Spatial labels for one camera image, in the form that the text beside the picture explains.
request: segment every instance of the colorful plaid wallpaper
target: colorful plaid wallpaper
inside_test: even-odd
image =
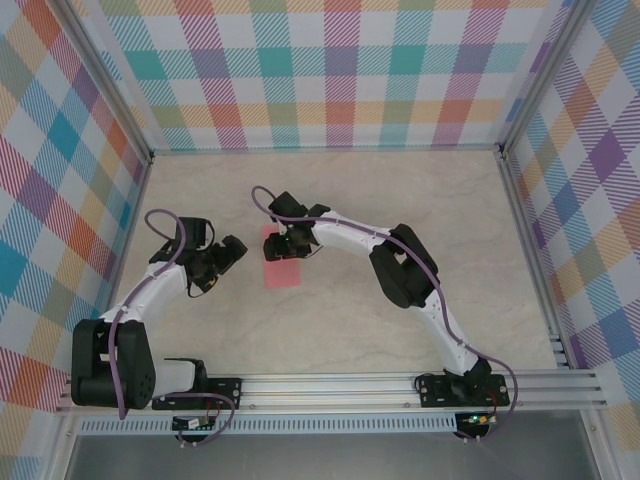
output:
[[[0,3],[0,479],[34,478],[143,173],[45,0]]]
[[[553,19],[553,23],[551,24],[551,28],[547,32],[547,35],[544,38],[544,42],[542,42],[542,46],[540,50],[538,50],[538,54],[536,55],[535,60],[531,64],[529,71],[527,72],[527,76],[525,77],[524,82],[520,86],[520,90],[518,90],[518,95],[511,105],[511,109],[509,110],[509,114],[507,115],[507,119],[502,125],[500,129],[500,133],[498,134],[497,143],[502,143],[513,125],[513,120],[516,118],[516,115],[520,111],[520,107],[522,102],[527,98],[529,92],[531,91],[531,87],[536,82],[538,78],[538,72],[540,71],[540,67],[542,63],[547,58],[547,54],[549,53],[553,42],[556,41],[558,35],[562,31],[562,27],[564,26],[567,17],[569,16],[569,12],[571,11],[571,7],[575,4],[576,0],[562,0],[562,5],[558,10],[555,18]]]
[[[72,3],[152,143],[193,150],[493,144],[560,2]]]
[[[600,0],[513,165],[571,346],[640,469],[640,2]]]

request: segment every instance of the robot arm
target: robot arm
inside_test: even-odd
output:
[[[434,285],[413,259],[400,258],[404,252],[388,240],[392,237],[408,246],[437,275],[435,262],[410,227],[402,224],[394,229],[371,227],[323,205],[307,210],[288,192],[277,197],[268,208],[281,217],[313,217],[322,221],[289,223],[283,220],[281,232],[271,234],[265,241],[267,261],[305,258],[311,254],[311,245],[336,247],[368,257],[386,297],[396,306],[410,310],[429,329],[454,394],[468,400],[478,391],[484,392],[491,374],[489,363],[464,347],[467,338],[447,310],[449,327],[461,342],[450,335]]]
[[[180,218],[185,227],[185,246],[175,263],[161,271],[174,256],[181,235],[169,240],[149,260],[144,276],[131,292],[137,291],[128,306],[124,301],[99,319],[81,320],[73,331],[71,396],[77,405],[117,406],[109,367],[108,336],[118,312],[116,326],[118,374],[126,408],[144,408],[151,398],[185,392],[205,381],[202,362],[191,359],[154,359],[147,335],[156,328],[165,309],[178,296],[191,295],[196,285],[207,293],[218,277],[240,260],[247,248],[234,236],[214,243],[215,231],[208,220]],[[205,247],[207,225],[214,238]]]

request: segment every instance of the metal frame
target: metal frame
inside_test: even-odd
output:
[[[98,88],[102,91],[109,105],[114,110],[116,118],[121,122],[125,133],[134,143],[138,153],[147,159],[149,168],[146,169],[140,196],[135,207],[134,217],[137,218],[142,204],[144,192],[150,174],[152,164],[152,154],[142,132],[133,118],[128,106],[124,102],[113,78],[108,69],[97,54],[91,40],[84,31],[80,19],[77,18],[73,8],[68,4],[68,0],[47,0],[51,9],[65,26],[74,47],[78,50],[88,71],[94,78]],[[577,0],[570,16],[552,47],[545,63],[543,64],[537,81],[520,109],[512,128],[507,134],[504,151],[506,155],[496,151],[498,168],[500,172],[505,193],[509,200],[522,248],[536,289],[536,294],[540,302],[545,320],[547,322],[552,348],[558,362],[558,370],[521,371],[516,372],[520,383],[520,399],[517,409],[520,410],[580,410],[584,419],[585,430],[591,442],[592,450],[598,464],[598,468],[603,478],[622,478],[616,466],[613,450],[609,443],[606,426],[606,418],[602,415],[603,408],[606,408],[606,399],[602,392],[598,379],[594,372],[589,370],[570,370],[569,366],[575,366],[575,357],[570,350],[566,350],[561,339],[568,338],[563,330],[562,323],[548,283],[542,269],[542,262],[539,253],[533,243],[535,238],[526,221],[523,209],[523,200],[519,195],[517,183],[513,171],[507,161],[508,152],[517,143],[524,133],[528,123],[533,117],[546,89],[555,78],[564,58],[577,38],[582,25],[589,17],[595,7],[596,0]],[[488,145],[463,145],[458,148],[432,147],[432,148],[389,148],[383,150],[486,150]],[[328,149],[296,149],[303,152],[318,152]],[[359,151],[380,151],[376,149],[356,149]],[[157,155],[201,155],[218,153],[217,151],[197,151],[197,152],[168,152],[166,150],[157,151]],[[131,241],[131,233],[125,243],[122,258],[126,257],[126,252]],[[123,260],[116,271],[116,284],[120,278],[120,271]],[[244,433],[287,433],[279,421],[290,421],[292,419],[303,419],[311,422],[315,420],[326,420],[329,415],[333,419],[353,420],[363,419],[365,416],[371,420],[389,421],[416,421],[425,418],[450,418],[456,412],[469,411],[469,409],[422,409],[419,405],[418,393],[413,391],[413,378],[416,373],[374,373],[374,374],[342,374],[342,375],[250,375],[243,376],[243,394],[241,408],[237,414],[237,422],[244,422],[243,425],[250,425],[242,429]],[[512,381],[507,376],[507,385],[512,388]],[[157,412],[150,409],[130,412],[129,419],[136,426],[153,428],[153,422],[162,418],[171,418],[176,413],[186,414],[187,412]],[[95,422],[102,422],[101,425],[108,425],[117,417],[113,409],[98,409],[88,407],[77,407],[71,405],[71,399],[67,392],[63,395],[61,405],[58,409],[58,416],[55,419],[54,427],[49,433],[51,438],[51,451],[47,460],[47,468],[43,469],[41,478],[63,478],[71,458],[71,452],[78,435],[91,434],[91,425]],[[265,432],[264,427],[256,421],[278,420],[269,423],[269,432]],[[398,428],[422,428],[422,427],[384,427],[383,430],[397,432]],[[358,427],[352,429],[362,433]],[[108,430],[108,434],[140,434],[140,429],[129,431],[114,427]]]
[[[513,381],[506,372],[507,387]],[[242,375],[238,415],[472,412],[478,408],[421,408],[413,380],[420,373]],[[599,409],[607,405],[594,372],[590,370],[523,370],[516,372],[520,384],[519,410]],[[69,390],[63,394],[58,413],[71,416],[113,416],[111,408],[78,407]],[[147,407],[136,415],[204,414],[205,412],[159,412]]]
[[[109,104],[127,138],[132,143],[136,153],[144,158],[147,163],[151,163],[152,149],[147,143],[142,130],[138,126],[131,110],[127,106],[115,80],[109,73],[109,69],[102,60],[102,57],[94,47],[89,35],[84,30],[82,22],[78,18],[75,10],[66,0],[47,0],[49,8],[57,17],[60,25],[65,28],[65,33],[80,56],[83,65],[93,78],[93,81]]]
[[[511,81],[509,88],[504,95],[502,107],[500,108],[498,116],[491,126],[489,135],[487,136],[487,141],[493,143],[499,141],[500,132],[502,131],[502,128],[504,127],[504,124],[509,117],[511,108],[518,99],[520,90],[527,80],[531,66],[535,63],[535,60],[540,53],[540,48],[542,48],[542,45],[544,44],[547,33],[551,30],[558,12],[560,11],[560,8],[562,8],[562,3],[563,0],[548,0],[547,5],[542,12],[542,15],[538,20],[535,32],[533,33],[527,45],[527,48],[522,55],[520,64],[513,74],[513,80]]]
[[[116,268],[114,270],[113,285],[111,287],[111,292],[109,292],[109,297],[107,300],[108,306],[113,306],[116,303],[116,295],[118,294],[118,287],[120,286],[120,281],[122,280],[124,264],[127,261],[127,255],[129,255],[129,248],[131,247],[131,242],[133,241],[133,232],[135,231],[136,226],[138,225],[138,221],[140,220],[140,210],[142,209],[142,201],[144,199],[145,193],[147,192],[147,186],[149,185],[149,179],[151,178],[152,168],[153,168],[153,158],[151,158],[151,163],[148,163],[144,168],[144,172],[142,172],[142,181],[140,182],[140,192],[138,192],[136,205],[133,208],[131,225],[129,225],[127,238],[125,238],[124,240],[122,253],[120,254],[120,257],[117,260]]]
[[[218,418],[218,426],[228,419]],[[176,435],[169,415],[133,415],[124,421],[115,416],[82,417],[78,436]],[[336,433],[452,433],[456,416],[447,412],[403,412],[387,414],[282,414],[236,415],[225,435],[290,435]],[[212,431],[196,431],[209,435]]]
[[[57,1],[69,3],[71,0]],[[167,143],[167,139],[165,138],[156,117],[153,115],[151,106],[142,92],[140,84],[136,80],[133,69],[126,58],[124,51],[120,47],[115,33],[111,29],[109,20],[102,10],[99,0],[84,0],[84,6],[89,13],[89,17],[91,18],[94,28],[98,31],[102,42],[109,51],[113,63],[118,68],[118,71],[122,76],[122,81],[127,87],[128,93],[133,97],[140,114],[144,117],[149,135],[154,139],[157,147],[168,148],[169,144]]]
[[[509,152],[518,143],[542,101],[549,86],[553,83],[560,71],[571,47],[575,43],[582,27],[589,19],[591,12],[596,7],[598,0],[575,0],[575,3],[567,16],[558,37],[549,49],[531,90],[524,99],[511,128],[505,136],[503,151],[508,158]]]
[[[273,153],[274,151],[289,153],[322,153],[322,152],[450,152],[450,151],[474,151],[493,150],[492,144],[468,143],[464,145],[432,145],[425,147],[292,147],[292,148],[252,148],[252,149],[227,149],[217,150],[201,148],[199,150],[156,150],[157,157],[197,156],[197,155],[228,155],[248,153]]]

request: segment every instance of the wire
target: wire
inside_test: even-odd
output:
[[[216,230],[215,228],[213,228],[213,224],[207,220],[207,225],[209,226],[209,228],[211,229],[211,241],[209,242],[209,245],[207,245],[205,248],[203,248],[202,250],[208,250],[211,248],[211,246],[213,245],[213,242],[215,242],[216,240]]]
[[[198,392],[184,392],[184,393],[170,393],[168,395],[165,395],[166,398],[212,398],[214,400],[222,400],[223,402],[225,402],[227,405],[229,405],[229,408],[231,409],[231,413],[229,414],[229,418],[222,424],[222,427],[220,427],[220,430],[218,430],[217,432],[212,433],[211,435],[207,435],[203,440],[200,440],[197,443],[187,443],[185,441],[184,438],[182,438],[182,431],[178,432],[178,440],[180,440],[180,442],[182,442],[182,446],[184,445],[190,445],[192,447],[200,447],[202,445],[206,445],[207,443],[211,442],[212,440],[215,440],[216,438],[218,438],[222,432],[224,432],[227,428],[229,428],[229,425],[231,425],[231,422],[233,421],[233,417],[236,414],[236,406],[233,403],[233,400],[231,400],[229,397],[225,397],[224,395],[218,395],[217,393],[198,393]]]
[[[491,390],[487,390],[487,395],[489,395],[493,400],[493,413],[491,414],[491,416],[495,417],[496,413],[498,413],[498,399]]]
[[[182,253],[182,250],[184,249],[185,240],[186,240],[184,225],[180,220],[180,218],[175,213],[170,212],[169,210],[165,210],[164,208],[154,208],[153,210],[149,210],[147,214],[144,216],[144,222],[147,224],[147,226],[151,230],[153,230],[155,233],[157,233],[161,237],[171,240],[169,236],[162,233],[160,230],[154,227],[149,221],[149,217],[151,217],[151,215],[154,215],[156,213],[163,213],[165,215],[170,216],[176,221],[176,224],[178,225],[178,229],[180,230],[180,245],[178,246],[178,249],[176,250],[176,252],[173,254],[173,257],[171,257],[167,263],[165,263],[162,267],[160,267],[155,272],[147,275],[138,285],[136,285],[136,287],[133,290],[131,290],[131,293],[129,293],[127,298],[125,298],[125,300],[122,302],[122,306],[116,312],[116,315],[113,318],[113,322],[111,323],[111,327],[109,328],[109,340],[108,340],[109,367],[111,369],[111,377],[113,378],[113,387],[116,392],[116,402],[118,404],[118,417],[120,418],[120,420],[124,420],[126,418],[127,408],[124,403],[124,393],[122,391],[122,383],[120,381],[120,374],[118,373],[118,364],[116,362],[116,356],[115,356],[116,330],[117,330],[118,323],[122,319],[122,316],[124,315],[124,313],[129,310],[129,307],[131,306],[131,302],[138,295],[138,293],[140,293],[140,291],[144,287],[146,287],[149,282],[153,281],[156,277],[158,277],[159,275],[162,275],[164,272],[166,272],[169,268],[173,266],[176,259]]]
[[[311,258],[313,257],[316,253],[318,253],[320,250],[322,250],[324,248],[324,245],[320,245],[318,248],[316,248],[313,252],[311,252],[309,255],[307,255],[306,257],[302,257],[302,260],[306,260],[307,258]]]
[[[215,278],[215,279],[212,280],[212,282],[213,282],[213,285],[211,285],[211,288],[216,286],[216,283],[218,283],[218,279]],[[207,290],[207,292],[202,292],[200,295],[191,295],[191,285],[192,284],[189,284],[189,286],[187,287],[187,296],[189,298],[199,298],[199,297],[201,297],[202,295],[204,295],[205,293],[207,293],[209,291],[209,290]]]
[[[323,218],[323,217],[283,217],[281,215],[276,215],[275,213],[269,211],[269,209],[267,209],[266,207],[264,207],[259,201],[258,198],[256,196],[256,193],[258,191],[262,191],[267,193],[271,198],[275,199],[275,195],[273,194],[273,192],[271,192],[269,189],[261,186],[261,185],[256,185],[255,187],[253,187],[251,189],[251,199],[253,200],[253,203],[256,205],[256,207],[258,207],[258,209],[260,211],[262,211],[263,213],[267,214],[269,217],[279,220],[281,222],[289,222],[289,223],[293,223],[293,222],[321,222],[321,223],[333,223],[333,224],[341,224],[344,225],[346,227],[350,227],[353,228],[354,230],[360,231],[360,232],[364,232],[366,234],[369,235],[376,235],[380,238],[384,238],[385,240],[388,240],[389,242],[397,245],[398,247],[400,247],[406,254],[408,257],[411,257],[411,259],[416,262],[418,264],[418,266],[424,271],[424,273],[427,275],[427,277],[429,278],[429,280],[431,281],[431,283],[433,284],[433,287],[435,288],[438,298],[440,300],[440,304],[442,306],[442,318],[444,321],[444,326],[445,329],[447,330],[447,333],[449,334],[449,336],[451,338],[453,338],[453,340],[456,341],[456,343],[458,343],[458,345],[462,346],[464,349],[466,349],[467,351],[473,353],[474,355],[480,357],[480,358],[484,358],[490,362],[493,363],[497,363],[498,365],[500,365],[501,367],[503,367],[507,372],[509,372],[509,375],[511,376],[511,378],[513,379],[513,399],[511,401],[511,405],[509,406],[509,410],[507,412],[507,415],[505,416],[502,424],[495,428],[492,432],[489,432],[485,438],[489,438],[491,436],[494,436],[497,432],[502,431],[502,429],[504,428],[504,425],[506,425],[506,423],[508,422],[508,420],[511,418],[511,416],[513,415],[513,411],[516,408],[516,404],[518,403],[518,392],[519,392],[519,387],[518,387],[518,379],[516,378],[516,374],[513,371],[513,369],[507,365],[505,362],[503,362],[502,360],[499,360],[495,357],[492,357],[490,355],[486,355],[482,352],[480,352],[479,350],[475,349],[474,347],[472,347],[471,345],[468,345],[466,343],[464,343],[462,341],[461,338],[459,338],[451,329],[451,323],[449,322],[449,314],[447,312],[447,305],[445,302],[445,298],[444,298],[444,292],[442,291],[442,288],[440,286],[440,282],[438,281],[438,278],[435,276],[435,274],[431,271],[431,269],[427,266],[427,264],[418,256],[417,253],[415,253],[413,250],[411,250],[407,245],[405,245],[403,242],[401,242],[400,240],[398,240],[397,238],[392,237],[391,235],[387,235],[385,233],[381,233],[375,230],[372,230],[371,228],[368,228],[364,225],[361,224],[357,224],[354,222],[350,222],[348,220],[343,220],[343,219],[335,219],[335,218]]]
[[[431,373],[423,373],[422,375],[418,375],[417,377],[415,377],[413,379],[413,389],[416,391],[416,393],[420,394],[420,389],[418,388],[418,380],[420,380],[420,377],[432,377],[433,374]]]
[[[218,420],[218,417],[220,416],[220,411],[222,410],[222,407],[220,407],[220,402],[216,402],[216,405],[218,405],[218,411],[216,412],[216,416],[213,417],[214,422]]]

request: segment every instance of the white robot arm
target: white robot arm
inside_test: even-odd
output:
[[[125,299],[99,319],[81,320],[73,331],[71,397],[77,405],[118,405],[109,357],[115,357],[125,408],[144,408],[152,398],[192,390],[206,382],[206,369],[193,359],[154,359],[147,335],[158,326],[177,296],[191,295],[192,285],[207,293],[220,275],[244,256],[247,248],[234,236],[214,243],[208,220],[180,217],[185,231],[167,241],[149,260],[149,267]],[[205,246],[207,225],[213,237]],[[108,337],[117,319],[114,348]]]
[[[267,261],[305,258],[312,253],[312,245],[336,247],[369,258],[385,296],[396,306],[413,312],[436,341],[444,375],[429,375],[421,380],[425,391],[430,392],[428,396],[437,402],[447,398],[449,405],[481,405],[477,403],[479,396],[486,397],[488,389],[497,391],[504,383],[502,376],[491,374],[488,361],[467,345],[466,336],[449,310],[443,310],[437,291],[437,265],[411,228],[402,224],[393,229],[370,227],[323,205],[307,210],[287,192],[274,197],[268,210],[260,208],[276,217],[282,226],[281,233],[274,233],[265,241]],[[118,406],[124,418],[124,408],[145,408],[152,398],[154,408],[171,409],[156,405],[158,398],[188,391],[182,394],[189,398],[183,399],[181,409],[202,409],[199,397],[216,397],[220,387],[229,383],[224,380],[213,385],[200,360],[160,360],[151,356],[147,332],[158,324],[168,304],[185,292],[191,296],[192,284],[203,293],[209,291],[218,276],[247,250],[232,236],[223,239],[223,245],[212,240],[202,248],[206,225],[211,224],[203,219],[180,220],[185,226],[184,250],[178,255],[181,234],[177,231],[175,238],[150,259],[143,279],[127,296],[128,303],[119,303],[99,319],[82,320],[74,329],[71,396],[77,405]],[[406,258],[400,258],[403,249],[408,253]],[[176,255],[175,263],[167,268],[167,262]],[[117,350],[109,348],[107,342],[114,332]],[[114,384],[118,377],[120,388]],[[502,383],[497,388],[489,387],[495,377],[500,377],[497,381]],[[238,406],[239,394],[230,396]],[[431,400],[426,395],[421,395],[423,406],[428,401]]]
[[[396,306],[410,310],[429,329],[444,363],[446,380],[442,384],[446,383],[461,402],[484,393],[492,377],[489,362],[474,353],[450,310],[443,310],[437,265],[410,227],[372,227],[324,205],[307,209],[288,192],[274,196],[265,208],[255,198],[256,189],[263,187],[254,189],[254,202],[281,225],[280,232],[265,241],[267,261],[305,258],[312,253],[313,245],[368,257],[385,296]]]
[[[368,227],[374,232],[379,232],[385,235],[391,234],[391,231],[388,228],[370,227],[359,222],[354,222],[333,210],[323,213],[321,217],[326,219],[346,220],[350,223],[356,223],[363,227]],[[372,254],[375,247],[382,245],[385,241],[380,236],[367,234],[362,231],[346,227],[339,222],[316,223],[311,231],[319,245],[336,247],[365,258]],[[424,303],[424,307],[412,305],[408,310],[416,315],[429,329],[431,336],[435,340],[438,353],[442,358],[444,368],[456,375],[464,375],[465,372],[473,368],[478,361],[478,357],[459,345],[458,342],[456,342],[447,332],[442,315],[442,306],[435,290],[429,294]],[[458,338],[467,343],[464,333],[455,321],[450,310],[448,310],[448,314],[451,329]]]

